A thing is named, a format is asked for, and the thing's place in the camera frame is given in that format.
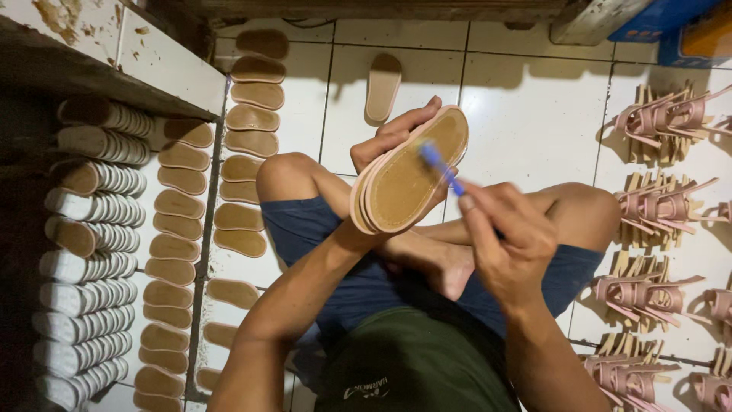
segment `green t-shirt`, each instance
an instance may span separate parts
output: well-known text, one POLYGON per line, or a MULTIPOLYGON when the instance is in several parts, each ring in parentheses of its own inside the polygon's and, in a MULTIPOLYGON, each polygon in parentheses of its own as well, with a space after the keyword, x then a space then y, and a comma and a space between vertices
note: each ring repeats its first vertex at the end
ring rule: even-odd
POLYGON ((411 307, 375 314, 329 353, 315 410, 519 411, 490 341, 411 307))

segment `knee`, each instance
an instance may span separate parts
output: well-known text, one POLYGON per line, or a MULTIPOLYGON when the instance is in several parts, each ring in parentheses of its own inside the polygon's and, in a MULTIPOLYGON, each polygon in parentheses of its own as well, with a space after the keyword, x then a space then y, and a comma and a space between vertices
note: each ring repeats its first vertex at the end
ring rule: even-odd
POLYGON ((274 155, 267 158, 257 172, 257 181, 269 179, 282 179, 302 174, 312 164, 313 159, 304 153, 293 152, 274 155))
POLYGON ((577 182, 563 184, 578 213, 608 227, 620 224, 620 204, 610 192, 577 182))

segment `stack of soles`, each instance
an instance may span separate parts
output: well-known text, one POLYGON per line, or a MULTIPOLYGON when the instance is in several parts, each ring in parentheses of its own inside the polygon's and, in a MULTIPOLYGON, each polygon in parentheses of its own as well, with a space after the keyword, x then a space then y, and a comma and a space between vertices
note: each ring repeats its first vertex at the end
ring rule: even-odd
POLYGON ((442 176, 419 154, 431 141, 448 166, 457 165, 468 147, 468 123, 459 107, 448 105, 404 143, 379 156, 364 169, 351 190, 354 224, 364 233, 396 233, 420 218, 442 176))
MULTIPOLYGON (((215 301, 249 310, 259 299, 259 290, 251 283, 244 281, 212 279, 206 284, 206 295, 215 301)), ((202 334, 206 342, 230 350, 234 343, 237 328, 236 325, 207 322, 203 326, 202 334)), ((220 370, 202 367, 196 371, 195 380, 201 388, 213 391, 220 374, 220 370)))
POLYGON ((190 307, 196 243, 203 236, 206 205, 195 196, 208 188, 205 171, 211 157, 204 151, 214 141, 209 124, 197 119, 165 121, 167 144, 158 154, 158 182, 165 186, 155 199, 153 227, 160 232, 150 243, 145 274, 154 280, 143 292, 143 316, 150 323, 141 335, 139 359, 145 364, 135 376, 134 403, 150 411, 181 411, 188 369, 184 330, 193 323, 190 307))
MULTIPOLYGON (((221 170, 219 196, 227 202, 258 205, 256 175, 260 160, 277 154, 280 149, 275 131, 280 116, 275 113, 285 104, 280 83, 285 79, 285 66, 279 61, 287 56, 289 41, 277 30, 248 30, 236 38, 242 57, 231 71, 234 85, 231 99, 237 103, 226 114, 224 146, 231 152, 221 170)), ((214 244, 246 257, 260 257, 266 251, 261 212, 232 203, 222 203, 214 215, 214 244)))
POLYGON ((46 374, 40 391, 67 411, 127 377, 122 356, 132 347, 128 332, 138 295, 130 277, 138 261, 140 237, 133 229, 145 210, 133 196, 146 178, 125 165, 150 159, 146 140, 154 129, 142 111, 86 96, 64 101, 57 112, 66 125, 56 135, 59 152, 71 157, 55 163, 50 177, 56 188, 45 207, 55 213, 45 234, 62 249, 43 254, 39 272, 51 282, 40 288, 47 309, 33 315, 43 336, 33 349, 46 374))

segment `fingers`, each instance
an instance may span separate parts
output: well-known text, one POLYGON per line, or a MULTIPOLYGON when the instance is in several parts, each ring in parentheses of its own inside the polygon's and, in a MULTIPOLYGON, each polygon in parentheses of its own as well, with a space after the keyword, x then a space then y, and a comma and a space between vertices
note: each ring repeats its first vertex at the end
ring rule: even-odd
POLYGON ((457 200, 457 206, 463 214, 463 222, 473 240, 476 258, 483 262, 489 258, 501 258, 505 255, 501 243, 488 217, 477 207, 471 192, 472 189, 466 187, 466 194, 457 200))
POLYGON ((406 139, 409 139, 409 132, 402 130, 395 133, 377 135, 363 143, 354 145, 351 148, 351 161, 354 162, 356 171, 361 173, 374 159, 399 146, 406 139))
POLYGON ((466 193, 470 194, 478 207, 496 227, 503 232, 506 242, 518 248, 528 249, 534 245, 537 231, 531 219, 517 209, 510 200, 499 199, 491 187, 480 188, 461 180, 466 193))
POLYGON ((429 103, 422 108, 414 108, 406 113, 395 117, 391 122, 376 129, 376 135, 382 133, 394 133, 400 130, 414 130, 415 127, 432 119, 442 107, 442 99, 434 96, 429 103))

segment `brush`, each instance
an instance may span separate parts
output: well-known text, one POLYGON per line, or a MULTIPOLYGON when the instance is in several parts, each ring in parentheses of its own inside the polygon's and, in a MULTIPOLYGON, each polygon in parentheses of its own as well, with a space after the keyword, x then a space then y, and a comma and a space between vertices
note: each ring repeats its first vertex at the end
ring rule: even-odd
POLYGON ((425 159, 425 162, 427 162, 427 164, 429 164, 433 168, 437 169, 438 172, 442 173, 442 175, 445 176, 449 184, 452 186, 452 190, 455 191, 455 194, 457 194, 458 196, 462 196, 463 193, 465 193, 465 189, 455 179, 455 173, 452 173, 452 170, 447 167, 444 161, 442 161, 442 156, 440 155, 440 152, 437 150, 432 141, 429 139, 425 139, 418 143, 418 146, 419 154, 422 156, 423 159, 425 159))

